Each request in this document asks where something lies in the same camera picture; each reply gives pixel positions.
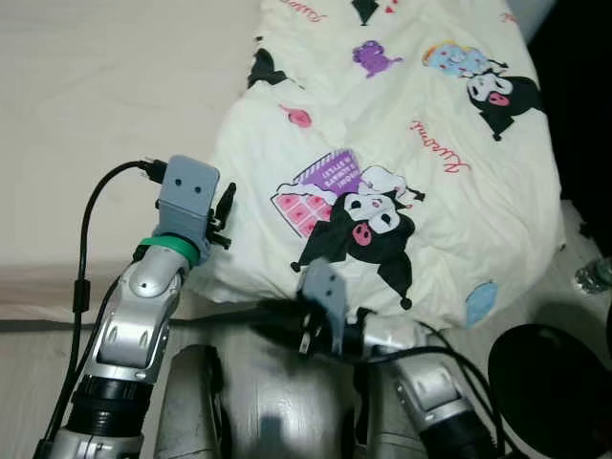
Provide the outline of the grey robot right leg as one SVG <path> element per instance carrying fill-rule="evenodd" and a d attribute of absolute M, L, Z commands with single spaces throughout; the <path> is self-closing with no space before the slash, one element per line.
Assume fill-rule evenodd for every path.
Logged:
<path fill-rule="evenodd" d="M 356 440 L 364 446 L 364 459 L 427 459 L 424 443 L 397 392 L 388 370 L 359 364 L 354 386 L 360 397 Z"/>

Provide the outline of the grey robot leg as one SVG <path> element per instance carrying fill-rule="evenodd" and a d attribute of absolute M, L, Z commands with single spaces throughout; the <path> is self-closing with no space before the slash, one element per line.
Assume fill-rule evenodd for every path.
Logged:
<path fill-rule="evenodd" d="M 171 359 L 154 459 L 232 459 L 226 388 L 217 349 L 192 344 Z"/>
<path fill-rule="evenodd" d="M 364 446 L 364 459 L 427 459 L 424 443 L 397 392 L 388 370 L 359 364 L 354 386 L 360 397 L 356 440 Z"/>

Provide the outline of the grey robot left leg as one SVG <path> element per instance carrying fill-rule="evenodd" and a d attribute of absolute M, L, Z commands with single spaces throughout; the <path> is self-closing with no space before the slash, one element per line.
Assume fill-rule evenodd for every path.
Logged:
<path fill-rule="evenodd" d="M 217 349 L 192 344 L 171 359 L 154 459 L 232 459 L 226 388 Z"/>

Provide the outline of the bed with white sheet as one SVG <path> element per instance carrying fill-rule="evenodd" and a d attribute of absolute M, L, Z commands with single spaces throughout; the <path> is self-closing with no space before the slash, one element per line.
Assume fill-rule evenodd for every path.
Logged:
<path fill-rule="evenodd" d="M 0 0 L 0 320 L 70 322 L 80 218 L 135 159 L 206 159 L 258 0 Z"/>

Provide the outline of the clear plastic bottle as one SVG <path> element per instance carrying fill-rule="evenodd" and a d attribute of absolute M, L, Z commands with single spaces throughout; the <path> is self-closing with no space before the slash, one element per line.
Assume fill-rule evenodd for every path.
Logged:
<path fill-rule="evenodd" d="M 586 295 L 608 292 L 612 287 L 611 258 L 591 259 L 582 264 L 573 275 L 574 285 Z"/>

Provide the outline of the cream cartoon print blanket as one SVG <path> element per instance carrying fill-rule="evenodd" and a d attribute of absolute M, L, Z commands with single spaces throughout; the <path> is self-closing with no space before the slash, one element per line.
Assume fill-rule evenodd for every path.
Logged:
<path fill-rule="evenodd" d="M 480 323 L 563 245 L 542 91 L 507 0 L 259 0 L 248 87 L 213 159 L 226 236 L 189 279 L 292 296 L 307 264 L 351 312 Z"/>

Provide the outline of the black round fan base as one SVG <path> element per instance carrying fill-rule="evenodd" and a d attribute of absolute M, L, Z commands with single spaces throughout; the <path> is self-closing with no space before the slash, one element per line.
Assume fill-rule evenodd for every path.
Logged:
<path fill-rule="evenodd" d="M 512 432 L 548 459 L 601 459 L 611 447 L 609 372 L 557 327 L 521 324 L 491 346 L 495 398 Z"/>

